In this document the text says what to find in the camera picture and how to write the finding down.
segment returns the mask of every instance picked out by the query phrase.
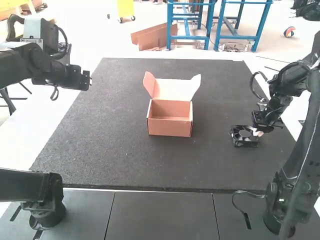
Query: flattened cardboard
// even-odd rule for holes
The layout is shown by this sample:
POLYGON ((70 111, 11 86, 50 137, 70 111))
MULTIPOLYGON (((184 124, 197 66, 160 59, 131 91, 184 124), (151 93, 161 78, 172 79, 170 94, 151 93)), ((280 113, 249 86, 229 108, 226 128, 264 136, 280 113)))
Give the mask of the flattened cardboard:
MULTIPOLYGON (((171 35, 178 34, 178 24, 171 25, 171 35)), ((140 51, 163 48, 167 45, 167 23, 131 33, 131 41, 139 46, 140 51)))
POLYGON ((201 83, 201 75, 191 80, 156 79, 145 72, 143 86, 151 100, 147 111, 149 135, 190 137, 193 126, 192 98, 201 83))

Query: white floor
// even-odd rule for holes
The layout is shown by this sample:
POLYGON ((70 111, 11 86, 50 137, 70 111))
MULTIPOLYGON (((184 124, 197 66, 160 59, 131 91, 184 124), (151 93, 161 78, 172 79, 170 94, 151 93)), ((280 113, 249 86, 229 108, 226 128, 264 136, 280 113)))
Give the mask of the white floor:
MULTIPOLYGON (((269 78, 275 72, 264 66, 281 69, 285 65, 285 63, 258 58, 253 53, 213 52, 192 49, 192 47, 177 48, 170 52, 138 52, 137 46, 131 44, 130 33, 165 23, 167 20, 165 4, 152 5, 150 2, 135 2, 136 21, 129 20, 124 24, 119 24, 115 19, 107 19, 107 13, 110 13, 112 18, 115 16, 115 5, 111 0, 92 0, 90 2, 48 0, 46 2, 49 8, 40 14, 54 13, 57 24, 64 29, 69 42, 72 43, 71 62, 91 72, 94 71, 102 57, 119 56, 245 60, 252 72, 262 70, 269 78)), ((257 55, 291 62, 310 52, 314 34, 319 30, 319 23, 316 27, 314 22, 308 22, 302 18, 288 18, 291 16, 292 10, 289 9, 291 5, 291 0, 283 0, 275 1, 271 6, 257 55), (294 38, 285 38, 282 35, 289 26, 297 28, 294 38)), ((235 15, 236 11, 237 9, 227 8, 226 15, 232 13, 235 15)), ((216 7, 214 12, 217 16, 219 8, 216 7)), ((240 34, 255 33, 253 27, 257 24, 259 19, 257 16, 260 12, 262 12, 260 6, 257 9, 252 5, 244 7, 240 34)), ((215 29, 211 33, 211 39, 214 40, 214 38, 215 29)), ((267 93, 266 84, 259 77, 257 80, 267 93)), ((0 124, 1 121, 4 122, 0 127, 0 148, 3 156, 0 159, 0 167, 3 168, 28 170, 79 94, 78 91, 64 89, 61 90, 59 99, 52 102, 49 99, 53 91, 51 87, 33 86, 28 80, 26 85, 33 94, 28 100, 16 103, 17 111, 12 117, 7 119, 8 110, 0 108, 0 124)), ((10 86, 9 91, 12 92, 13 97, 28 95, 22 92, 19 86, 10 86)), ((298 138, 302 128, 298 120, 303 120, 306 116, 308 97, 306 92, 300 99, 295 99, 283 115, 283 120, 295 139, 298 138)), ((0 216, 7 206, 7 203, 0 204, 0 216)), ((317 206, 320 213, 320 202, 317 206)))

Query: blue shelving rack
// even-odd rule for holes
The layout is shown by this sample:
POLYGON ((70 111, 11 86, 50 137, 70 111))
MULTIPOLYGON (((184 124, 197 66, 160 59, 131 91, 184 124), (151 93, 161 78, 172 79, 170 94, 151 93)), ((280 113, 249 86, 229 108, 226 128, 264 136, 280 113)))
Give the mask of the blue shelving rack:
POLYGON ((216 35, 215 35, 215 41, 214 41, 214 47, 213 49, 215 51, 218 51, 219 49, 219 43, 220 39, 243 39, 243 40, 252 40, 254 41, 254 45, 251 48, 252 52, 255 52, 257 50, 259 40, 261 37, 262 30, 264 29, 264 25, 268 16, 268 12, 270 9, 271 4, 273 3, 273 0, 266 0, 266 1, 246 1, 246 0, 222 0, 221 2, 221 9, 219 16, 214 16, 213 19, 218 19, 218 24, 216 28, 216 35), (224 16, 225 13, 225 7, 226 4, 240 4, 238 16, 224 16), (242 11, 244 9, 245 4, 264 4, 264 10, 261 16, 261 20, 258 26, 258 29, 256 31, 255 35, 247 36, 247 35, 239 35, 238 34, 238 28, 242 16, 242 11), (232 24, 229 22, 229 20, 236 20, 236 24, 233 27, 232 24), (221 27, 225 24, 232 35, 221 35, 221 27))
POLYGON ((171 40, 204 40, 204 49, 208 50, 210 42, 210 33, 212 28, 212 21, 214 16, 215 9, 215 0, 209 0, 208 3, 204 3, 204 0, 200 2, 174 2, 174 0, 168 0, 167 3, 167 42, 166 48, 171 49, 171 40), (183 13, 174 13, 174 6, 182 6, 183 13), (187 12, 186 6, 197 6, 199 5, 199 13, 195 13, 195 10, 192 9, 192 12, 187 12), (190 35, 189 21, 197 21, 197 29, 201 29, 202 26, 202 14, 203 8, 205 5, 208 5, 208 15, 206 19, 206 35, 205 36, 192 36, 190 35), (174 20, 184 21, 185 35, 171 35, 171 25, 174 20))

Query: yellow cart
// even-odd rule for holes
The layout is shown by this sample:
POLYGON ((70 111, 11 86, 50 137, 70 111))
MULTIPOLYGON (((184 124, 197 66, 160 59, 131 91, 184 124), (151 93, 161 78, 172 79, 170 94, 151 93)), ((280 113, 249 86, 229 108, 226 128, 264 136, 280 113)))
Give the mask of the yellow cart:
POLYGON ((134 0, 116 0, 118 21, 123 23, 124 17, 131 17, 131 20, 136 20, 134 15, 134 0))

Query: computer fan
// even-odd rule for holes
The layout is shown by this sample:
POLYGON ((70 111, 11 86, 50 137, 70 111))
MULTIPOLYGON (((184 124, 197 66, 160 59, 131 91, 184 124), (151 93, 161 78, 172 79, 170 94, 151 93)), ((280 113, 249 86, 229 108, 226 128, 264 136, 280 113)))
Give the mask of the computer fan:
POLYGON ((260 139, 254 135, 255 129, 248 125, 233 125, 230 135, 235 147, 257 148, 260 139))

